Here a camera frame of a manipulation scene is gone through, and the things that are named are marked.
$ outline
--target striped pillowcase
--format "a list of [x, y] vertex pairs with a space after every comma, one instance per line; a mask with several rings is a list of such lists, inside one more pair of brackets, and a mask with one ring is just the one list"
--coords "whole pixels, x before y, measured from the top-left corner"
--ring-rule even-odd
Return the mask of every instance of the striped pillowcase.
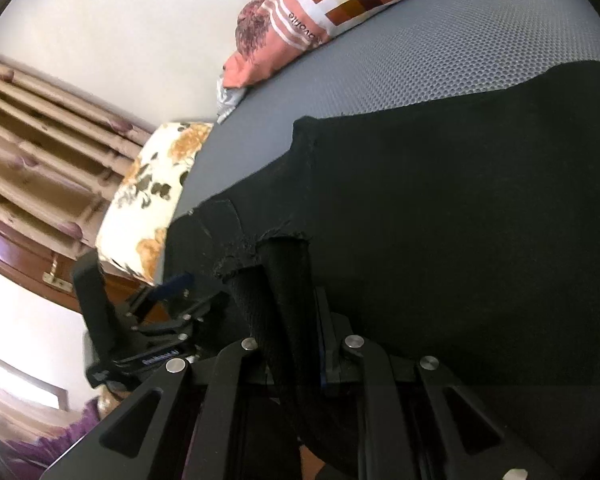
[[238, 17], [237, 50], [222, 85], [244, 88], [400, 0], [252, 0]]

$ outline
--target white wall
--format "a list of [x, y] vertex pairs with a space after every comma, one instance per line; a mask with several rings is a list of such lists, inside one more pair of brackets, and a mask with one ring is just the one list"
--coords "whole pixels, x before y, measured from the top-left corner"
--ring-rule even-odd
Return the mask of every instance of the white wall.
[[84, 377], [82, 316], [16, 285], [0, 274], [0, 359], [69, 392], [81, 410], [96, 396]]
[[216, 79], [250, 0], [13, 0], [0, 55], [149, 124], [216, 116]]

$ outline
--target pillow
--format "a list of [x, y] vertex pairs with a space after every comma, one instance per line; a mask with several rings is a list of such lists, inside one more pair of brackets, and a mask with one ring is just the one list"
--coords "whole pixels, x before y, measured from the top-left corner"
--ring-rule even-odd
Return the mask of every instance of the pillow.
[[211, 123], [167, 123], [142, 148], [116, 191], [96, 237], [100, 260], [154, 283], [182, 186]]
[[267, 79], [399, 1], [251, 0], [238, 16], [237, 51], [224, 64], [222, 84], [225, 89], [244, 88]]

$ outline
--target purple cloth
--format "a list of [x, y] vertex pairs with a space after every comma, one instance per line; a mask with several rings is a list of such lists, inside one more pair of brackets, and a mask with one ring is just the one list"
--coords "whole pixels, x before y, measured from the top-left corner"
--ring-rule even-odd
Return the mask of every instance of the purple cloth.
[[82, 418], [66, 428], [57, 438], [39, 438], [33, 444], [7, 442], [7, 464], [18, 480], [39, 480], [53, 462], [89, 433], [100, 421], [98, 399], [90, 400], [82, 411]]

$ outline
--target window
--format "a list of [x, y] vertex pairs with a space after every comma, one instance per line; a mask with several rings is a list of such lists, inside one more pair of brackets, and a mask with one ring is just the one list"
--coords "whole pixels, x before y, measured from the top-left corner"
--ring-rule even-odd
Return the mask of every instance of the window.
[[0, 360], [0, 388], [12, 396], [58, 410], [68, 410], [66, 390], [16, 370]]

